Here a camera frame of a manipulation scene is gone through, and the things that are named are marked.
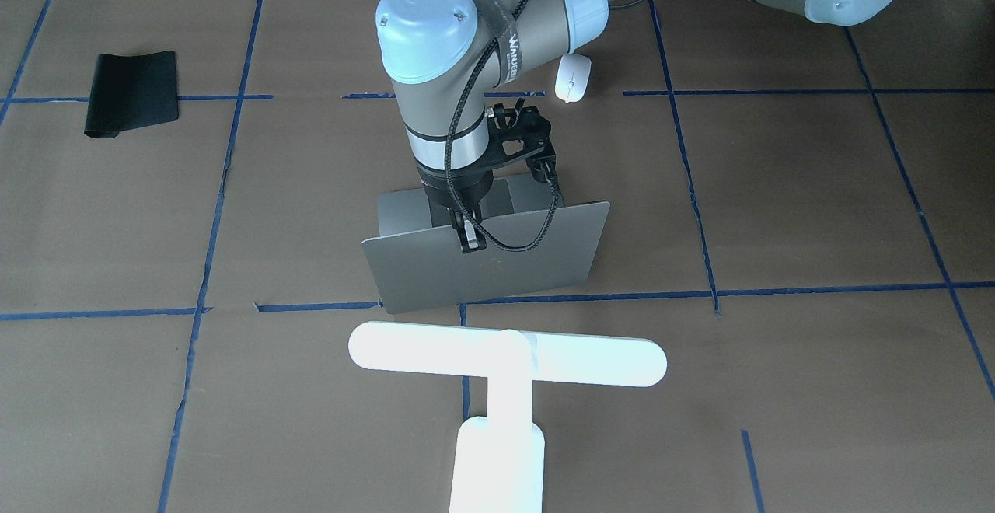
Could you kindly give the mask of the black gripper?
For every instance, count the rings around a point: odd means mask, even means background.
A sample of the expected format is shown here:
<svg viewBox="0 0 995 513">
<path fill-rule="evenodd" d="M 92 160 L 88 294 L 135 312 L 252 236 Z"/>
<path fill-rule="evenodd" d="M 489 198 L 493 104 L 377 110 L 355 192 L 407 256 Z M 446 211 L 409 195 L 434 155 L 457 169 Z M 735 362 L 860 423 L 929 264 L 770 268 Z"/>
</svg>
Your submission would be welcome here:
<svg viewBox="0 0 995 513">
<path fill-rule="evenodd" d="M 473 216 L 473 219 L 452 216 L 452 229 L 457 232 L 461 252 L 485 250 L 487 237 L 480 223 L 483 219 L 480 202 L 493 187 L 493 172 L 455 174 L 452 184 L 443 172 L 420 172 L 420 180 L 430 204 L 447 208 L 452 215 Z"/>
</svg>

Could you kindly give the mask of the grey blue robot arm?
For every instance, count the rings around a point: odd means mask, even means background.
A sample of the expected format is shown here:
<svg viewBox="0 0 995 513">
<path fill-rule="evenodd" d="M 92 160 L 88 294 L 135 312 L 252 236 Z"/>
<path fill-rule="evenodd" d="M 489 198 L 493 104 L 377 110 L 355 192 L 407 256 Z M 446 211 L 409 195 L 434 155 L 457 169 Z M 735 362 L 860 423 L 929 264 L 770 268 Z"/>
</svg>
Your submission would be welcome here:
<svg viewBox="0 0 995 513">
<path fill-rule="evenodd" d="M 625 0 L 379 0 L 375 28 L 418 173 L 431 204 L 444 208 L 466 253 L 488 246 L 534 250 L 550 229 L 547 212 L 530 243 L 501 243 L 483 224 L 480 202 L 500 167 L 491 152 L 522 128 L 487 116 L 484 95 L 599 37 Z M 892 0 L 746 0 L 816 23 L 853 26 Z"/>
</svg>

